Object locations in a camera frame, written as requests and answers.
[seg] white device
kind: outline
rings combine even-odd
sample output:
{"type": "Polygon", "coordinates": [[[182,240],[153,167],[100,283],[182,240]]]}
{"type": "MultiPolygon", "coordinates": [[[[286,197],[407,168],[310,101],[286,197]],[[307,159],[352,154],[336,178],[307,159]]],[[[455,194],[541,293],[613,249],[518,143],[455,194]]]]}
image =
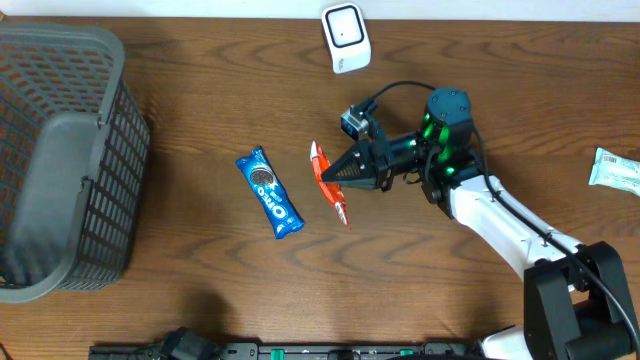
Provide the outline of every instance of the white device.
{"type": "MultiPolygon", "coordinates": [[[[491,176],[489,179],[491,186],[500,192],[500,197],[511,207],[539,229],[551,232],[553,238],[571,252],[578,251],[580,241],[549,226],[511,196],[497,177],[491,176]]],[[[495,201],[482,175],[462,181],[460,186],[450,191],[449,197],[453,217],[489,243],[511,265],[520,279],[524,280],[524,271],[539,260],[554,261],[565,257],[495,201]]],[[[532,359],[522,326],[514,326],[488,336],[480,341],[480,347],[485,356],[492,359],[532,359]]]]}
{"type": "Polygon", "coordinates": [[[353,3],[322,12],[322,28],[336,74],[363,68],[371,61],[371,43],[360,8],[353,3]]]}

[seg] wooden table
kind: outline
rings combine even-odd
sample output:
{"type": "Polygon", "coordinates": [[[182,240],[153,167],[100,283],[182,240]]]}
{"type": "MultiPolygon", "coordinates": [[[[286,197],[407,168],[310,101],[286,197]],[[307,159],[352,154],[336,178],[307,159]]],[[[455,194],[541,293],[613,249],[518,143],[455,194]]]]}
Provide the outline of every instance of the wooden table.
{"type": "MultiPolygon", "coordinates": [[[[613,245],[640,308],[640,199],[587,185],[597,146],[640,160],[638,24],[370,21],[371,64],[338,76],[317,20],[37,20],[115,32],[155,131],[130,270],[103,291],[0,305],[18,360],[86,359],[179,326],[219,341],[422,342],[522,323],[519,278],[418,186],[346,190],[349,232],[315,183],[311,140],[336,159],[351,145],[340,114],[401,79],[467,90],[495,173],[559,230],[613,245]],[[257,145],[307,221],[282,241],[234,164],[257,145]]],[[[390,136],[419,126],[426,96],[380,99],[390,136]]]]}

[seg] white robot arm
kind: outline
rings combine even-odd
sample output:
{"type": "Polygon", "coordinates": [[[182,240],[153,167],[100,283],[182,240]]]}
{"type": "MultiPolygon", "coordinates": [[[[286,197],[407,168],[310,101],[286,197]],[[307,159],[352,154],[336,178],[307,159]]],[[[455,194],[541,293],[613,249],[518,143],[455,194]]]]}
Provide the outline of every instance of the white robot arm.
{"type": "MultiPolygon", "coordinates": [[[[581,244],[578,240],[556,231],[532,213],[503,188],[498,178],[491,176],[490,181],[503,199],[538,228],[552,232],[553,237],[565,248],[574,253],[578,251],[577,246],[581,244]]],[[[482,175],[465,180],[459,187],[451,189],[449,199],[453,217],[491,245],[520,279],[524,280],[524,271],[540,260],[555,261],[565,257],[498,203],[487,189],[482,175]]],[[[514,326],[488,336],[479,345],[488,358],[532,359],[523,326],[514,326]]]]}

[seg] blue snack wrapper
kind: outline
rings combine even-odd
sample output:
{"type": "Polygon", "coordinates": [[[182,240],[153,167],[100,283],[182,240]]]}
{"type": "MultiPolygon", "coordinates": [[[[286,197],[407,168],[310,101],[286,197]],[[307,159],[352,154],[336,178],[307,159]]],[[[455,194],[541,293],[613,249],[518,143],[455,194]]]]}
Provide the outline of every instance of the blue snack wrapper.
{"type": "Polygon", "coordinates": [[[261,147],[253,150],[249,156],[236,160],[236,166],[242,171],[251,190],[262,203],[276,239],[282,239],[304,227],[304,220],[291,205],[287,191],[278,180],[261,147]]]}

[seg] green light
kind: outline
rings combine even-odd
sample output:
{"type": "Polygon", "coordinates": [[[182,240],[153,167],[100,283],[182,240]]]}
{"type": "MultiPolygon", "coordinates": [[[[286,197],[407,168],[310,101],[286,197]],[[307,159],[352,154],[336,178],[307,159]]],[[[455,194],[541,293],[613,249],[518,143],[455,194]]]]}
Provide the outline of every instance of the green light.
{"type": "Polygon", "coordinates": [[[422,134],[422,136],[426,139],[429,137],[429,135],[431,135],[432,132],[433,132],[433,124],[429,124],[427,128],[424,129],[424,133],[422,134]]]}
{"type": "Polygon", "coordinates": [[[440,145],[444,145],[447,143],[447,140],[449,140],[449,127],[445,125],[442,128],[442,131],[440,131],[438,142],[440,143],[440,145]]]}
{"type": "Polygon", "coordinates": [[[438,156],[438,162],[447,161],[451,155],[453,155],[453,146],[447,145],[444,147],[444,150],[442,150],[440,156],[438,156]]]}

